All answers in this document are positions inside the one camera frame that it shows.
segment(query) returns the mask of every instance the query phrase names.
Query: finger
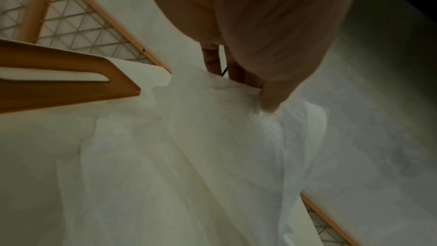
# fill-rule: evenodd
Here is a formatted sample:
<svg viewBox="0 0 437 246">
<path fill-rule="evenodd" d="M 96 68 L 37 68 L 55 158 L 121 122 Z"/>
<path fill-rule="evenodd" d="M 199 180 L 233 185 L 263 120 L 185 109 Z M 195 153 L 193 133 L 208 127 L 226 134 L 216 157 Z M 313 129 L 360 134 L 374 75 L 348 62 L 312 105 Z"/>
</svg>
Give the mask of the finger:
<svg viewBox="0 0 437 246">
<path fill-rule="evenodd" d="M 222 75 L 219 46 L 215 44 L 201 43 L 200 47 L 202 48 L 203 61 L 205 62 L 206 70 L 217 75 Z"/>
<path fill-rule="evenodd" d="M 290 94 L 299 86 L 300 82 L 277 83 L 264 81 L 259 93 L 261 109 L 268 113 L 274 113 L 282 102 L 287 100 Z"/>
<path fill-rule="evenodd" d="M 263 84 L 261 78 L 248 71 L 244 73 L 244 83 L 248 86 L 255 87 L 255 88 L 261 88 Z"/>
<path fill-rule="evenodd" d="M 224 53 L 226 54 L 229 79 L 244 83 L 244 69 L 234 59 L 234 56 L 227 46 L 224 47 Z"/>
</svg>

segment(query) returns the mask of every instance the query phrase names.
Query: white fabric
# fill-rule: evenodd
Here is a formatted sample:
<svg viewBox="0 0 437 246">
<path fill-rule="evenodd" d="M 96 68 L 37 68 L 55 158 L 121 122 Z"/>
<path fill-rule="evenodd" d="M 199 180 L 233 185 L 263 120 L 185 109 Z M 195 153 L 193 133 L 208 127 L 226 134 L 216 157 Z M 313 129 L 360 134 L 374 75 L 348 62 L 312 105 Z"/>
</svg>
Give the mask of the white fabric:
<svg viewBox="0 0 437 246">
<path fill-rule="evenodd" d="M 326 113 L 288 100 L 265 115 L 258 93 L 183 67 L 153 89 L 161 119 L 102 112 L 80 161 L 59 166 L 66 245 L 293 245 Z"/>
</svg>

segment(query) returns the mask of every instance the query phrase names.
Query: white tissue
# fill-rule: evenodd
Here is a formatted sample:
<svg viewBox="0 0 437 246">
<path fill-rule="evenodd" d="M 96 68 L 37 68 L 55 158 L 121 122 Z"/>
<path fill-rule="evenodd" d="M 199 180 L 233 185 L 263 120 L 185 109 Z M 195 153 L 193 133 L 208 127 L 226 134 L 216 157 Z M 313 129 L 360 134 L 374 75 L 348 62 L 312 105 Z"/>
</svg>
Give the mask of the white tissue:
<svg viewBox="0 0 437 246">
<path fill-rule="evenodd" d="M 161 119 L 106 111 L 80 162 L 59 167 L 66 244 L 292 245 L 324 109 L 288 100 L 264 115 L 257 89 L 191 66 L 152 90 Z"/>
</svg>

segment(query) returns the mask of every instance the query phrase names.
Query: paper towel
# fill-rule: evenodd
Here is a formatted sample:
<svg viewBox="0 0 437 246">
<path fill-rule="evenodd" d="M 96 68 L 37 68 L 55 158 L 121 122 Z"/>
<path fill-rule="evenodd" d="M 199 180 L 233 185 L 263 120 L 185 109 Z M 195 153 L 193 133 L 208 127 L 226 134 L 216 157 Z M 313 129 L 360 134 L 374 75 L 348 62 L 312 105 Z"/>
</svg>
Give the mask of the paper towel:
<svg viewBox="0 0 437 246">
<path fill-rule="evenodd" d="M 102 113 L 76 172 L 59 169 L 66 243 L 292 245 L 286 221 L 326 112 L 291 99 L 265 115 L 258 93 L 186 66 L 153 89 L 161 119 Z"/>
</svg>

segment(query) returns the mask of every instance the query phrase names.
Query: hand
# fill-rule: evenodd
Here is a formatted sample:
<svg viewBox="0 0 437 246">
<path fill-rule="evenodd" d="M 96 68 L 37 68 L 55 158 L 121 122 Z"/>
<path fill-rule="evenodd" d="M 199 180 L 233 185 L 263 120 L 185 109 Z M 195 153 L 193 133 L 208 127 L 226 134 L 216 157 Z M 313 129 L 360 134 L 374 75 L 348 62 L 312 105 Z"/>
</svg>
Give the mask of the hand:
<svg viewBox="0 0 437 246">
<path fill-rule="evenodd" d="M 352 0 L 155 0 L 184 34 L 200 42 L 208 71 L 260 87 L 275 111 L 320 65 Z"/>
</svg>

